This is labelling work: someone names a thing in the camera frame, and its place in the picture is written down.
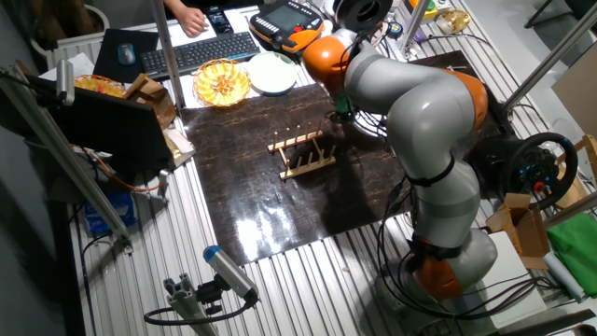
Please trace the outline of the person's right hand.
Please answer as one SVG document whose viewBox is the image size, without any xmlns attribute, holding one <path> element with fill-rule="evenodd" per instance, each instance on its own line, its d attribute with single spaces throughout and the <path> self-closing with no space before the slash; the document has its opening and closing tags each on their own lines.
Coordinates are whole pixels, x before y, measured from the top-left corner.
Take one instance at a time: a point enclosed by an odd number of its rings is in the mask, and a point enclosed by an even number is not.
<svg viewBox="0 0 597 336">
<path fill-rule="evenodd" d="M 182 6 L 177 10 L 175 17 L 189 37 L 196 37 L 209 27 L 203 13 L 195 7 Z"/>
</svg>

